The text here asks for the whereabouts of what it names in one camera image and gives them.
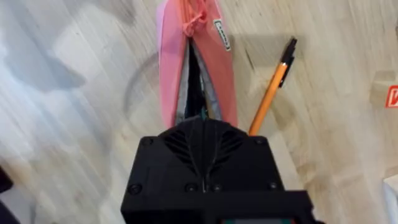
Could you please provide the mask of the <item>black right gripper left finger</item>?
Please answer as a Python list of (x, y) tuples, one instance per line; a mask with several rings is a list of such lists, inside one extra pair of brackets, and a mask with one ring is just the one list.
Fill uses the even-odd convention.
[(139, 141), (127, 182), (128, 194), (205, 192), (205, 119), (193, 117)]

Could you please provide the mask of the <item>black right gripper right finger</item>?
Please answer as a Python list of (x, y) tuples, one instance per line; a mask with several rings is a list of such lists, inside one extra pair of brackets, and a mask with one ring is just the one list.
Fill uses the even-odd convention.
[(229, 123), (208, 119), (204, 124), (211, 192), (284, 191), (268, 139), (250, 136)]

